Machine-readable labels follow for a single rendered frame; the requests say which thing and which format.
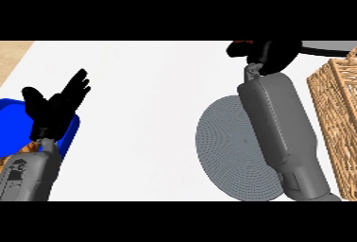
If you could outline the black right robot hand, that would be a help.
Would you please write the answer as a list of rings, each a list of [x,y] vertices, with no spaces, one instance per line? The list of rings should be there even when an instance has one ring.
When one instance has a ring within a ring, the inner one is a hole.
[[[262,64],[259,75],[280,72],[293,61],[302,46],[297,40],[232,41],[225,53],[230,58],[246,57],[246,63]]]

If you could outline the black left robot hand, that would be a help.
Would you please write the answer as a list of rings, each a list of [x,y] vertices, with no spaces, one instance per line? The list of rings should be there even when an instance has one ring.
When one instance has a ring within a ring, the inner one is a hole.
[[[22,89],[24,113],[33,121],[29,136],[32,141],[42,138],[58,141],[63,138],[75,111],[89,92],[86,74],[88,72],[81,69],[66,83],[63,90],[53,94],[50,99],[42,97],[33,87]]]

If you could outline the tan wicker basket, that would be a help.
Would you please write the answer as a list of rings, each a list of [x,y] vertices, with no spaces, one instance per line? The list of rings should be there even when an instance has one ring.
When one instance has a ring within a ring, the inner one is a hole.
[[[306,83],[340,196],[357,201],[357,46]]]

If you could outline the round grey placemat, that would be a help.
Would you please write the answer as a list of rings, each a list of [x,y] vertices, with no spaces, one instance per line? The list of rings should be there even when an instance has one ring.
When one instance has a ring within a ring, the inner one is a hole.
[[[231,198],[268,201],[283,194],[235,95],[218,99],[203,111],[196,126],[194,148],[207,178]]]

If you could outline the blue bowl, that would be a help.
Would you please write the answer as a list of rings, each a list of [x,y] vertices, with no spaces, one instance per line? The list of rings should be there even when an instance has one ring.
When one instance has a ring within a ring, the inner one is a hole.
[[[33,121],[24,113],[24,102],[8,98],[0,99],[0,157],[14,154],[30,142],[29,135]],[[75,114],[69,128],[58,140],[61,157],[69,149],[79,128],[79,117]]]

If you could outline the brown textured object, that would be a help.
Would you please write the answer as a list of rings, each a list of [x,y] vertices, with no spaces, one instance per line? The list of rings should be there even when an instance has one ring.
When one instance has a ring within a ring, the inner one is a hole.
[[[39,147],[39,144],[36,142],[30,142],[26,146],[22,147],[22,149],[17,152],[19,153],[38,152],[38,147]],[[0,158],[0,172],[2,171],[4,165],[10,158],[11,158],[11,155]]]

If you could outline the grey object with black rim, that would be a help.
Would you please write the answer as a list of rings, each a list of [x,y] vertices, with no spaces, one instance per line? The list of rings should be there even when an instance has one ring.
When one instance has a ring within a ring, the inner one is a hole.
[[[299,52],[324,57],[345,57],[357,41],[303,41]]]

